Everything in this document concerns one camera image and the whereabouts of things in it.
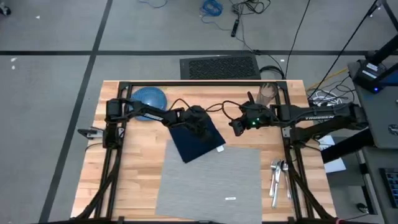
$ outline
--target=clear glass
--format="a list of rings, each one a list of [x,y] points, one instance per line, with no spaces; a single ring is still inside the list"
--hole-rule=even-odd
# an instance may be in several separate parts
[[[257,94],[256,103],[267,106],[272,99],[275,98],[278,89],[272,83],[265,83],[260,86],[259,93]]]

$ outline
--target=silverware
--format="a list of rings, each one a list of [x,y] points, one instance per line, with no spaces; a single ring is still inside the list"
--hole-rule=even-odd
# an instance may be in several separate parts
[[[271,187],[269,188],[269,196],[273,197],[274,196],[274,186],[275,186],[275,171],[276,171],[276,165],[278,164],[279,160],[274,159],[271,162],[271,171],[272,171],[272,178],[271,178]]]
[[[291,199],[292,194],[290,193],[290,186],[289,186],[289,178],[287,177],[289,167],[286,161],[283,161],[282,171],[284,172],[285,181],[286,181],[286,190],[287,190],[287,198]]]
[[[276,203],[278,199],[278,186],[279,186],[279,178],[280,178],[280,172],[281,172],[281,161],[278,161],[276,165],[276,170],[275,170],[275,192],[274,192],[274,197],[272,198],[272,208],[276,208]]]

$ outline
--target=blue bowl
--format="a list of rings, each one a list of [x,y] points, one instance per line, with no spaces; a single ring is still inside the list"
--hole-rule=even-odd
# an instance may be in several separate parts
[[[166,110],[167,99],[164,92],[156,87],[144,87],[136,92],[134,92],[131,96],[132,100],[139,100],[142,103],[156,107],[161,110]],[[138,121],[153,121],[153,119],[146,118],[143,116],[135,117]]]

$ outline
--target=wooden tabletop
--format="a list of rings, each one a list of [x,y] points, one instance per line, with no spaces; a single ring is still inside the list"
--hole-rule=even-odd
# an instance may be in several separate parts
[[[303,81],[287,80],[290,100],[293,105],[308,106]],[[105,81],[103,83],[93,126],[104,128],[105,103],[115,98],[118,92],[119,81]],[[134,87],[133,92],[141,87]],[[167,105],[170,106],[177,98],[183,98],[189,105],[200,105],[203,108],[224,100],[244,103],[248,100],[247,91],[256,97],[258,86],[158,86],[167,96]],[[186,107],[178,102],[175,107]],[[225,105],[228,114],[232,117],[241,116],[235,105]],[[228,126],[229,119],[222,112],[210,113],[218,131],[224,137],[227,146],[255,148],[261,150],[261,179],[262,179],[262,219],[263,221],[286,221],[287,217],[294,217],[294,208],[287,198],[285,182],[281,181],[276,209],[271,209],[269,187],[271,184],[271,160],[284,158],[282,136],[280,128],[269,127],[259,130],[245,131],[240,137],[234,135],[232,127]],[[311,121],[301,122],[298,126],[311,126]],[[179,221],[180,218],[155,215],[157,193],[160,186],[162,166],[165,156],[166,141],[171,139],[167,128],[160,122],[149,121],[143,125],[135,119],[127,124],[121,169],[119,172],[118,190],[113,210],[113,219],[124,216],[126,220],[143,221]],[[317,147],[315,142],[308,145]],[[105,149],[102,146],[93,146],[87,150],[83,168],[80,174],[72,217],[78,215],[89,204],[98,190]],[[336,215],[331,193],[326,178],[325,169],[320,153],[314,149],[302,149],[305,172],[309,189],[317,200],[331,215]],[[104,204],[108,201],[105,195]],[[305,211],[302,195],[300,196],[302,210]]]

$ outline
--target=gray fabric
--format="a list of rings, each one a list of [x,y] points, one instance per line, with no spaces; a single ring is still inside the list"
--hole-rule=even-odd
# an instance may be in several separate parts
[[[260,150],[224,148],[185,164],[169,141],[156,214],[228,224],[261,223]]]

